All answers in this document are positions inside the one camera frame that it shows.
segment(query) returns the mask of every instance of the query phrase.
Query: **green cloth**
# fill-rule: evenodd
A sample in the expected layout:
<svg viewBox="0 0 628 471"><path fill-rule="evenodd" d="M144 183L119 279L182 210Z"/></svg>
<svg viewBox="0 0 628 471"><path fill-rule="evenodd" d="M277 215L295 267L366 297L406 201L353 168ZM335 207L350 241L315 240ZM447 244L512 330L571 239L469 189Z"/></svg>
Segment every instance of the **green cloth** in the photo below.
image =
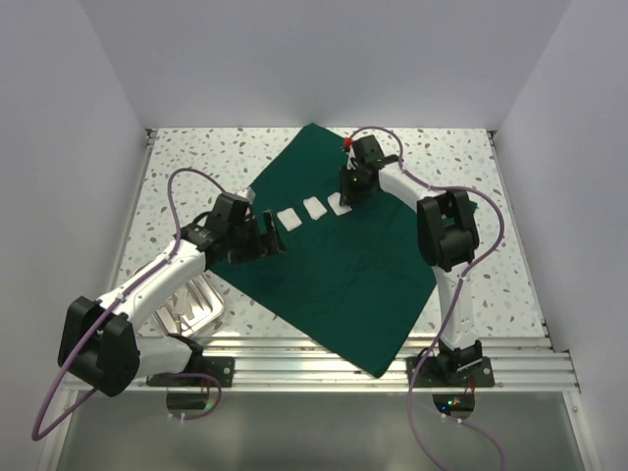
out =
<svg viewBox="0 0 628 471"><path fill-rule="evenodd" d="M436 280L419 252L415 213L393 196L373 197L342 216L327 197L340 191L342 138L303 128L255 180L255 213L293 208L302 224L288 252L213 271L325 348L379 378L389 368ZM328 212L313 221L303 199Z"/></svg>

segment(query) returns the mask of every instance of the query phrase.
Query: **white square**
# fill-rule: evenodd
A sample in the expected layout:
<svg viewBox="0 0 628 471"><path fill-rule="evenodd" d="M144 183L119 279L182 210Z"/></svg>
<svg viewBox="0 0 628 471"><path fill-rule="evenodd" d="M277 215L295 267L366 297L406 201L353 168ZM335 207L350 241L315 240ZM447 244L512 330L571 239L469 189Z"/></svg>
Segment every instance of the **white square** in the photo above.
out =
<svg viewBox="0 0 628 471"><path fill-rule="evenodd" d="M277 213L277 217L282 222L286 231L290 232L301 225L301 220L298 218L292 208L285 209Z"/></svg>
<svg viewBox="0 0 628 471"><path fill-rule="evenodd" d="M325 213L327 213L327 209L323 206L316 196L312 196L311 198L307 198L303 200L303 206L307 209L307 212L314 221L320 219Z"/></svg>
<svg viewBox="0 0 628 471"><path fill-rule="evenodd" d="M330 207L336 213L337 216L342 216L343 214L351 211L350 206L340 206L340 193L336 192L330 194L327 197L327 202L330 203Z"/></svg>

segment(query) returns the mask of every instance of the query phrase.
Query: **metal frame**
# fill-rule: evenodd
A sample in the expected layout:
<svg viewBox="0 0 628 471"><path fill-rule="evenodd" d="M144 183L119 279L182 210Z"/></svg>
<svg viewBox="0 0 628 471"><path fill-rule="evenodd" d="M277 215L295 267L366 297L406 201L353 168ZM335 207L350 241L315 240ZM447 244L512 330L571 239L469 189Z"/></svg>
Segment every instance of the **metal frame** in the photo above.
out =
<svg viewBox="0 0 628 471"><path fill-rule="evenodd" d="M116 253L116 263L109 278L109 288L115 285L122 256L131 229L131 223L139 198L145 172L150 161L156 130L147 130L147 147L134 193L133 204L125 220L125 230ZM497 154L490 138L496 159L499 178L503 181ZM507 192L504 194L510 208ZM512 218L514 230L519 230ZM536 290L530 277L528 260L520 245L531 287ZM591 431L584 417L579 386L569 353L556 353L551 347L547 328L544 338L486 338L482 339L484 353L492 359L497 385L481 390L482 393L563 393L565 406L587 471L601 469ZM330 353L308 338L207 338L206 356L232 356L235 358L234 385L230 392L324 392L324 393L404 393L407 392L405 358L416 355L428 346L432 339L410 338L404 344L389 371L381 379L373 379L350 363ZM136 380L129 391L146 391L145 381ZM79 392L88 390L88 385L76 378L69 378L60 392L55 413L72 404ZM151 388L160 392L163 388ZM188 391L189 388L177 390ZM414 393L455 393L458 389L421 389ZM40 459L39 471L54 470L64 446L70 421L66 421L46 439Z"/></svg>

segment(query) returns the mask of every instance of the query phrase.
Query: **gray wall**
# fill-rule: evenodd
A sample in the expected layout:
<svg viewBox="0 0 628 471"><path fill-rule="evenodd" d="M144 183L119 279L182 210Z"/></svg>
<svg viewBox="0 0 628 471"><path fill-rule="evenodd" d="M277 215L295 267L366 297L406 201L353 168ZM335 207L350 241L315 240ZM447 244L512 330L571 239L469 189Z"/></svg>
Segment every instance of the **gray wall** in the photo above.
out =
<svg viewBox="0 0 628 471"><path fill-rule="evenodd" d="M0 467L33 469L68 304L104 289L143 130L74 0L0 4Z"/></svg>
<svg viewBox="0 0 628 471"><path fill-rule="evenodd" d="M628 4L578 0L497 134L549 332L606 469L626 469Z"/></svg>
<svg viewBox="0 0 628 471"><path fill-rule="evenodd" d="M496 129L569 0L81 0L145 127Z"/></svg>

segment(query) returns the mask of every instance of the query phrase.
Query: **speckled tabletop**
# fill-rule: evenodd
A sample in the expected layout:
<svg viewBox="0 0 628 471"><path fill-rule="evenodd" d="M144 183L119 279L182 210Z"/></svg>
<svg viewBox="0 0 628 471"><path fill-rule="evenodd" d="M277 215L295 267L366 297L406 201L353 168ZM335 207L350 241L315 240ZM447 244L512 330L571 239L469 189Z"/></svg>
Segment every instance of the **speckled tabletop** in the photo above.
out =
<svg viewBox="0 0 628 471"><path fill-rule="evenodd" d="M299 129L215 128L161 129L137 202L117 283L157 255L172 239L174 226L168 210L166 180L177 168L194 167L217 179L227 191L252 183ZM351 129L332 129L348 135ZM535 302L520 246L512 225L493 150L485 130L397 129L405 145L409 170L434 184L464 184L490 195L504 213L505 239L499 251L472 274L473 308L481 337L544 337L543 318ZM397 153L394 142L376 132L385 152ZM174 184L175 201L183 224L211 208L217 189L199 176L182 174ZM476 221L482 253L497 235L497 217L479 203ZM210 274L222 294L226 311L205 335L220 337L298 338L304 334L222 279ZM435 289L413 331L433 336L441 322ZM158 336L149 320L143 336Z"/></svg>

